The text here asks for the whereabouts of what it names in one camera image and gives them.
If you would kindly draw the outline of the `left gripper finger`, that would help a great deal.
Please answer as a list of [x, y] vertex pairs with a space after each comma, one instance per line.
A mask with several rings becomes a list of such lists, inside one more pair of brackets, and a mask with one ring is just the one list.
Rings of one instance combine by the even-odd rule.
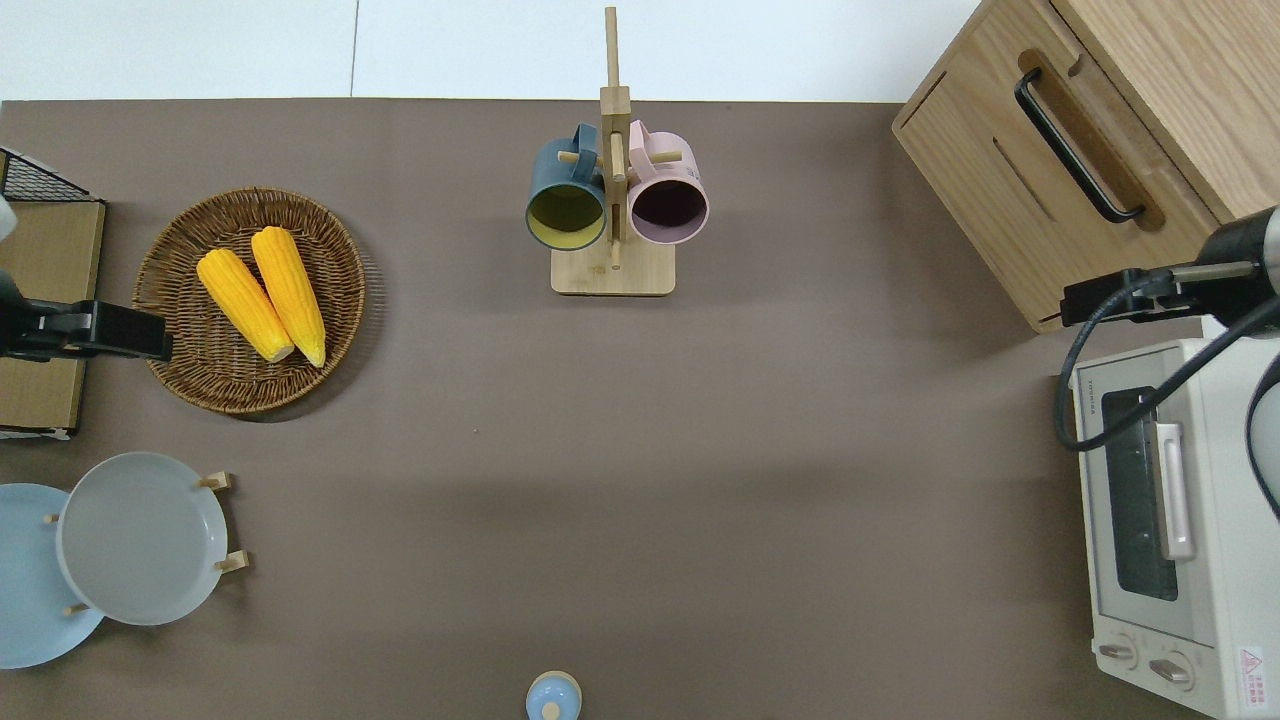
[[70, 318], [65, 348], [74, 355], [172, 359], [173, 337], [163, 316], [115, 304], [78, 302]]

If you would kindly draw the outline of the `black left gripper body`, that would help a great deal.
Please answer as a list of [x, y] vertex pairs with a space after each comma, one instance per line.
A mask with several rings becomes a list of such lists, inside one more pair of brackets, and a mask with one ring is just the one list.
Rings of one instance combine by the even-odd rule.
[[61, 341], [38, 327], [42, 318], [1, 270], [1, 355], [20, 360], [61, 357]]

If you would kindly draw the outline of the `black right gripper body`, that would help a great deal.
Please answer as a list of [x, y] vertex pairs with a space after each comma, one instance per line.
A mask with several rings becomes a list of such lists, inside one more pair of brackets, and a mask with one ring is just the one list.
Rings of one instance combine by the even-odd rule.
[[1219, 227], [1196, 261], [1174, 272], [1183, 295], [1220, 324], [1239, 322], [1274, 299], [1274, 211]]

